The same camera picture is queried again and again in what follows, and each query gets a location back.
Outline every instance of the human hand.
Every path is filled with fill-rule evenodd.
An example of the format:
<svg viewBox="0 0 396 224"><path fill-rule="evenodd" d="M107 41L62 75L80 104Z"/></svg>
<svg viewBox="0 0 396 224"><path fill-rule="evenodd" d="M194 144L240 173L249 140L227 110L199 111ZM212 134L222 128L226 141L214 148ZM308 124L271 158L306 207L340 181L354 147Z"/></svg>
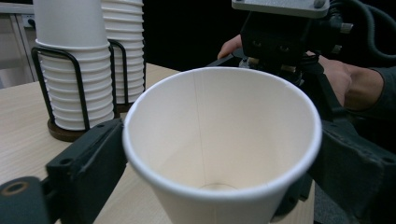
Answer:
<svg viewBox="0 0 396 224"><path fill-rule="evenodd" d="M224 58L233 53L234 50L242 48L241 35L236 35L234 38L226 41L218 54L218 59Z"/></svg>
<svg viewBox="0 0 396 224"><path fill-rule="evenodd" d="M234 50L242 48L241 35L226 41L218 54L224 58ZM345 108L363 110L374 105L381 95L384 81L375 70L329 60L319 56L318 62L323 66L324 74L332 86L332 90Z"/></svg>
<svg viewBox="0 0 396 224"><path fill-rule="evenodd" d="M340 105L344 106L346 95L352 85L351 72L348 70L348 64L336 60L329 60L323 56L319 56L318 62L324 69L324 75L330 82L335 97Z"/></svg>

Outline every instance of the cable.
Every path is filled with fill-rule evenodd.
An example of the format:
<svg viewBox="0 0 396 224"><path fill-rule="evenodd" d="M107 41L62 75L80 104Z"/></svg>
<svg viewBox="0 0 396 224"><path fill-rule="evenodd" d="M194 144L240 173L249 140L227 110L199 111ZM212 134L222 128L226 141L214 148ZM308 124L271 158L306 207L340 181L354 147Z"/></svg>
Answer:
<svg viewBox="0 0 396 224"><path fill-rule="evenodd" d="M381 60L395 61L396 54L384 53L376 47L374 14L377 17L379 17L379 19L387 23L395 34L396 34L396 21L384 11L376 7L363 4L358 0L334 0L331 1L330 7L342 7L344 5L352 5L353 7L359 9L363 13L364 18L367 21L367 48L370 51L370 53L372 53L375 57Z"/></svg>

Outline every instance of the stacked paper cups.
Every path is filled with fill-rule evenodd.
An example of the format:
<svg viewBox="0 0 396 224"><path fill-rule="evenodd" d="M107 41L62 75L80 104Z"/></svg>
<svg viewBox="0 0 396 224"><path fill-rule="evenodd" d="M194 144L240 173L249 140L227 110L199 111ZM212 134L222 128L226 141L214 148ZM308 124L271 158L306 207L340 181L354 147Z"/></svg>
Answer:
<svg viewBox="0 0 396 224"><path fill-rule="evenodd" d="M133 103L145 90L142 0L102 0L107 39L126 51L128 102L125 102L121 51L114 48L117 104Z"/></svg>
<svg viewBox="0 0 396 224"><path fill-rule="evenodd" d="M109 43L101 0L35 0L36 43L62 49L80 65L90 127L114 119ZM41 55L55 123L68 131L85 130L76 71L66 59Z"/></svg>

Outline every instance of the light wooden table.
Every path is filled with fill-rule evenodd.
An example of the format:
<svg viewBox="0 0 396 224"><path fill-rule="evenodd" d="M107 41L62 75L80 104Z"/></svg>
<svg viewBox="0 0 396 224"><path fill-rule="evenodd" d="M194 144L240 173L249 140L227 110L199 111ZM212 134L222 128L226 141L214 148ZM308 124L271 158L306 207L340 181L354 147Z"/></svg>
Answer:
<svg viewBox="0 0 396 224"><path fill-rule="evenodd" d="M177 73L148 64L147 87ZM0 184L23 176L47 176L45 165L70 143L53 138L38 82L0 90ZM314 189L309 199L277 223L313 223ZM128 165L95 223L170 223L149 186Z"/></svg>

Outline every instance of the paper cup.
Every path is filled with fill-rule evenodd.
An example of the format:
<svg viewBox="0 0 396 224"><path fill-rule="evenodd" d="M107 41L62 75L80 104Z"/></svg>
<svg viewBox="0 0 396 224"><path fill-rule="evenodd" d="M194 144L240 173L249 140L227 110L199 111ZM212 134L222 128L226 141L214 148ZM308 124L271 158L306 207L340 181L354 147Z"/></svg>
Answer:
<svg viewBox="0 0 396 224"><path fill-rule="evenodd" d="M100 0L35 0L33 6L39 45L56 49L106 45Z"/></svg>
<svg viewBox="0 0 396 224"><path fill-rule="evenodd" d="M145 90L145 88L141 85L141 86L137 86L137 87L130 87L128 88L128 96L134 96L137 95L139 93L142 93ZM125 96L124 95L124 88L119 88L116 89L116 96Z"/></svg>
<svg viewBox="0 0 396 224"><path fill-rule="evenodd" d="M119 42L120 44L122 44L126 49L142 49L144 46L143 44L143 35L139 36L139 38L137 38L139 40L130 40L130 41L126 41L124 39L120 39Z"/></svg>
<svg viewBox="0 0 396 224"><path fill-rule="evenodd" d="M174 224L268 223L321 141L318 111L301 90L234 67L158 82L124 125L129 162Z"/></svg>
<svg viewBox="0 0 396 224"><path fill-rule="evenodd" d="M104 18L118 18L124 20L143 20L143 12L133 12L123 9L102 8Z"/></svg>
<svg viewBox="0 0 396 224"><path fill-rule="evenodd" d="M89 118L98 118L103 115L108 114L114 108L113 102L109 102L107 105L101 105L100 107L87 110ZM54 116L59 116L62 118L70 118L70 119L81 119L82 110L73 110L73 109L61 109L56 106L52 106L52 113Z"/></svg>
<svg viewBox="0 0 396 224"><path fill-rule="evenodd" d="M99 70L83 71L81 72L81 77L83 82L94 82L97 80L102 80L107 77L111 77L111 68L108 67L100 68ZM65 83L77 83L76 72L70 72L70 70L65 69L51 69L50 67L41 65L43 69L43 76L47 79L51 79L57 82Z"/></svg>
<svg viewBox="0 0 396 224"><path fill-rule="evenodd" d="M124 83L123 81L116 81L117 91L124 89L123 83ZM128 81L128 89L134 89L143 86L144 83L145 83L145 79L143 79L142 77L135 81Z"/></svg>
<svg viewBox="0 0 396 224"><path fill-rule="evenodd" d="M143 72L144 68L145 68L145 65L143 63L137 64L135 66L131 66L129 69L127 69L128 77L130 75L134 75L136 73ZM121 66L117 66L117 67L115 67L115 69L116 69L115 72L116 72L116 80L117 80L117 79L120 79L120 75L123 76L123 70L122 70Z"/></svg>
<svg viewBox="0 0 396 224"><path fill-rule="evenodd" d="M110 52L107 55L90 60L78 60L79 68L81 71L90 71L92 69L100 68L111 63ZM41 55L41 63L50 68L60 68L64 70L75 71L75 67L70 60L60 59L50 56Z"/></svg>
<svg viewBox="0 0 396 224"><path fill-rule="evenodd" d="M122 9L135 13L143 12L143 2L137 1L117 1L117 0L102 0L103 9Z"/></svg>
<svg viewBox="0 0 396 224"><path fill-rule="evenodd" d="M142 32L143 31L143 20L142 21L128 21L128 20L123 20L123 19L105 18L105 26L106 26L106 28L115 28L115 29L121 29L121 30Z"/></svg>
<svg viewBox="0 0 396 224"><path fill-rule="evenodd" d="M81 102L80 101L73 101L73 100L64 100L61 98L50 98L50 104L52 106L56 106L62 110L81 110ZM103 105L108 105L109 102L113 101L113 95L109 94L100 99L87 99L87 110L94 110Z"/></svg>
<svg viewBox="0 0 396 224"><path fill-rule="evenodd" d="M94 126L111 119L114 119L113 112L110 112L106 116L99 119L90 119L90 128L93 128ZM73 121L73 120L55 118L55 123L58 127L69 131L85 130L84 121Z"/></svg>
<svg viewBox="0 0 396 224"><path fill-rule="evenodd" d="M143 57L127 57L126 58L126 66L128 70L133 69L134 67L137 67L138 65L144 65L144 59ZM123 68L123 63L122 60L117 60L114 61L114 65L117 70L121 70Z"/></svg>
<svg viewBox="0 0 396 224"><path fill-rule="evenodd" d="M137 100L137 98L139 98L139 96L142 93L138 93L135 95L128 95L128 102L127 103L133 103ZM124 96L117 96L117 104L125 104L125 97Z"/></svg>
<svg viewBox="0 0 396 224"><path fill-rule="evenodd" d="M135 29L135 30L121 30L114 28L106 28L107 38L109 39L137 39L143 36L143 29Z"/></svg>
<svg viewBox="0 0 396 224"><path fill-rule="evenodd" d="M113 88L111 86L111 82L104 87L98 88L95 91L84 91L84 96L85 99L92 99L92 98L101 98L104 95L108 95L112 92ZM65 99L65 100L76 100L79 101L79 94L78 91L57 91L56 89L52 89L49 87L49 95L52 96L52 98L57 98L57 99Z"/></svg>

